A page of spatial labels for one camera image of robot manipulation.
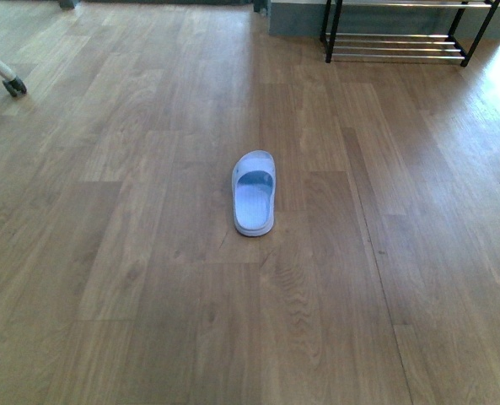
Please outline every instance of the wood grain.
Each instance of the wood grain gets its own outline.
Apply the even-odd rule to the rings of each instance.
[[[262,403],[336,403],[306,213],[278,213],[261,241]]]
[[[200,322],[202,266],[150,262],[118,402],[187,402]]]
[[[175,153],[173,135],[149,132],[137,142],[135,164],[94,260],[79,319],[135,319]]]
[[[261,402],[259,268],[206,265],[202,272],[190,401]]]
[[[12,289],[16,306],[0,334],[0,403],[45,400],[119,187],[75,186],[28,269],[22,293]],[[0,290],[1,303],[6,294]]]
[[[76,322],[45,403],[115,403],[131,322]]]
[[[410,403],[384,292],[367,263],[347,175],[312,173],[304,184],[331,396],[338,403]]]

